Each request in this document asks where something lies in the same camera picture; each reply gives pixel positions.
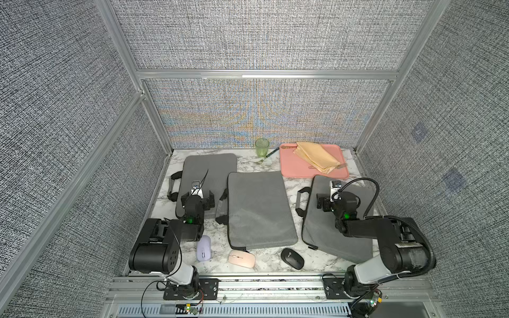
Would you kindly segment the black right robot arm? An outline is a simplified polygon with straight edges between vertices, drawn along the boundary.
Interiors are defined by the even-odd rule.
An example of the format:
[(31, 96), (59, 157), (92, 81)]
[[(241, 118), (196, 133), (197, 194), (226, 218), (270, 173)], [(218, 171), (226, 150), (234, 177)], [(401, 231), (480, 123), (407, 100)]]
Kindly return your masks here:
[(335, 217), (335, 228), (345, 237), (375, 239), (379, 254), (350, 266), (343, 278), (343, 290), (353, 299), (361, 299), (377, 286), (400, 278), (427, 274), (437, 258), (432, 245), (419, 226), (409, 217), (357, 217), (360, 199), (350, 192), (337, 192), (334, 198), (317, 196), (317, 208)]

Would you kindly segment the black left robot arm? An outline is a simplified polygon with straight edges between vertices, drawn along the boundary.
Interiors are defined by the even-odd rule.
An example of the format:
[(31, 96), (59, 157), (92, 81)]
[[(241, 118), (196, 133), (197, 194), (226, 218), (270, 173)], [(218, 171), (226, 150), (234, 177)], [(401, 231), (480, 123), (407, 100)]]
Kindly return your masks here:
[(183, 260), (182, 242), (202, 242), (205, 212), (215, 207), (213, 192), (205, 197), (182, 196), (183, 219), (147, 219), (129, 255), (129, 269), (159, 274), (165, 300), (197, 299), (203, 296), (198, 269)]

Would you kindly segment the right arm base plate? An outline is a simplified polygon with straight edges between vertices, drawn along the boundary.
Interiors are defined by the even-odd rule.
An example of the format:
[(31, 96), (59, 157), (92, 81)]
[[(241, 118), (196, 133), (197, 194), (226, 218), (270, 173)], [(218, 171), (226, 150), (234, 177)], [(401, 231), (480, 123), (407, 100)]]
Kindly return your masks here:
[(345, 292), (343, 278), (326, 273), (322, 276), (323, 290), (328, 300), (350, 299), (351, 297)]

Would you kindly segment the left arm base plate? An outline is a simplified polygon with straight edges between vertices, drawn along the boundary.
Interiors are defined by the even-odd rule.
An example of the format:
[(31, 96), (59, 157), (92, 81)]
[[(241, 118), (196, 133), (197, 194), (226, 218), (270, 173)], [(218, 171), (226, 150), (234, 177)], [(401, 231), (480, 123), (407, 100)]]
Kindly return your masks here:
[(219, 291), (219, 280), (215, 278), (199, 278), (188, 285), (177, 285), (168, 281), (164, 289), (165, 301), (216, 300)]

